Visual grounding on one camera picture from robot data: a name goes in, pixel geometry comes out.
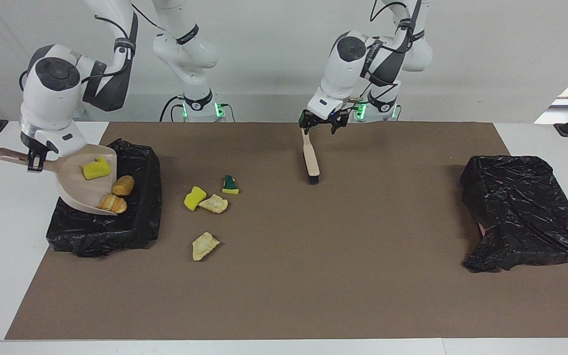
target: plastic bag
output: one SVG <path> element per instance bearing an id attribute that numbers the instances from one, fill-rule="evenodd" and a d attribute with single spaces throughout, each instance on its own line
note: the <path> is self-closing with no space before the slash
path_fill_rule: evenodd
<path id="1" fill-rule="evenodd" d="M 472 157 L 462 200 L 485 235 L 464 262 L 473 272 L 568 263 L 568 200 L 538 157 Z"/>
<path id="2" fill-rule="evenodd" d="M 115 249 L 144 248 L 159 234 L 162 184 L 159 159 L 149 146 L 118 139 L 108 145 L 117 153 L 117 176 L 132 175 L 135 188 L 118 216 L 81 212 L 58 199 L 47 240 L 55 251 L 77 256 L 101 256 Z"/>

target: sponge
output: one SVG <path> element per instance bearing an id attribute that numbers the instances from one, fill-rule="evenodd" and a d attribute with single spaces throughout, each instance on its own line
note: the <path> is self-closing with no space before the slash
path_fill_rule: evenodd
<path id="1" fill-rule="evenodd" d="M 231 175 L 225 175 L 225 182 L 223 183 L 223 193 L 229 193 L 231 195 L 238 195 L 239 189 Z"/>
<path id="2" fill-rule="evenodd" d="M 203 191 L 203 189 L 199 188 L 198 186 L 194 186 L 192 188 L 192 192 L 185 196 L 185 200 L 183 200 L 183 204 L 190 209 L 190 211 L 194 211 L 196 206 L 200 204 L 202 200 L 205 200 L 207 197 L 207 192 Z"/>
<path id="3" fill-rule="evenodd" d="M 97 157 L 95 162 L 90 162 L 89 164 L 83 165 L 83 174 L 85 179 L 91 180 L 95 178 L 101 178 L 107 176 L 111 173 L 111 166 L 104 157 Z"/>

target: bread piece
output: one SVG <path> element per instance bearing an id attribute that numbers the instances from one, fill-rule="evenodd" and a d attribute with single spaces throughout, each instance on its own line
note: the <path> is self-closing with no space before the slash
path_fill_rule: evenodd
<path id="1" fill-rule="evenodd" d="M 98 205 L 99 209 L 104 211 L 111 211 L 113 213 L 122 213 L 126 211 L 127 207 L 128 205 L 126 205 L 124 198 L 117 197 L 112 194 L 104 196 L 100 204 Z"/>
<path id="2" fill-rule="evenodd" d="M 113 204 L 115 204 L 115 199 L 117 196 L 108 194 L 102 198 L 98 208 L 104 211 L 111 211 Z"/>
<path id="3" fill-rule="evenodd" d="M 124 175 L 115 182 L 115 185 L 113 185 L 113 195 L 120 197 L 128 196 L 131 194 L 134 187 L 135 179 L 133 179 L 133 176 Z"/>
<path id="4" fill-rule="evenodd" d="M 228 204 L 229 202 L 227 200 L 225 200 L 221 196 L 214 194 L 212 195 L 212 197 L 201 202 L 199 204 L 199 207 L 203 207 L 204 209 L 212 211 L 214 213 L 222 213 L 227 209 Z"/>
<path id="5" fill-rule="evenodd" d="M 203 259 L 205 255 L 209 254 L 219 244 L 220 242 L 209 232 L 201 234 L 200 237 L 192 242 L 192 260 L 199 261 Z"/>

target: green sponge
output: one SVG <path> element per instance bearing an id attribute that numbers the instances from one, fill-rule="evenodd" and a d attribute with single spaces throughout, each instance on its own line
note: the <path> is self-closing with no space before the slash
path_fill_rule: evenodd
<path id="1" fill-rule="evenodd" d="M 239 189 L 231 175 L 225 175 L 225 182 L 223 183 L 223 193 L 229 193 L 231 195 L 238 195 Z"/>

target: white wall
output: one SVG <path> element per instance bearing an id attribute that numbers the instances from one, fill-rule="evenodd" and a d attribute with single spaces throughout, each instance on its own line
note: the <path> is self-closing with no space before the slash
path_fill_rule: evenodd
<path id="1" fill-rule="evenodd" d="M 135 3 L 156 18 L 148 0 Z M 201 33 L 219 47 L 210 81 L 239 119 L 295 121 L 338 34 L 393 32 L 388 14 L 368 22 L 372 4 L 188 0 L 187 6 Z M 140 18 L 130 87 L 134 103 L 109 115 L 90 110 L 92 119 L 155 120 L 164 97 L 181 91 L 171 70 L 152 53 L 156 32 Z M 433 65 L 404 74 L 401 119 L 532 123 L 568 86 L 568 2 L 437 0 L 426 36 Z M 1 117 L 17 118 L 18 73 L 36 48 L 50 43 L 108 61 L 113 40 L 81 0 L 0 0 Z"/>

